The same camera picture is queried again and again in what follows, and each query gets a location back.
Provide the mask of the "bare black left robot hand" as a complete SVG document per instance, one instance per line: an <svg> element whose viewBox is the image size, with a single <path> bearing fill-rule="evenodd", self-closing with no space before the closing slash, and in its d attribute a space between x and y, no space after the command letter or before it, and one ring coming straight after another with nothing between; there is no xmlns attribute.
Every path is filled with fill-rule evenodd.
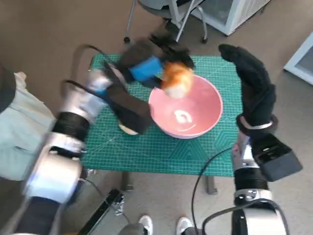
<svg viewBox="0 0 313 235"><path fill-rule="evenodd" d="M182 63L193 69L189 49L181 46L169 32L154 32L148 38L132 42L115 63L127 83L139 82L145 87L160 88L156 75L167 63Z"/></svg>

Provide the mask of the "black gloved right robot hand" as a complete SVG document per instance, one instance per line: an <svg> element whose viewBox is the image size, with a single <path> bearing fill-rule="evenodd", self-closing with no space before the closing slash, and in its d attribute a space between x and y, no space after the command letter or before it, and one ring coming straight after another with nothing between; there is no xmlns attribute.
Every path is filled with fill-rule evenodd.
<svg viewBox="0 0 313 235"><path fill-rule="evenodd" d="M235 65L241 80L246 122L252 127L270 123L276 93L263 62L242 47L221 44L218 49L224 60Z"/></svg>

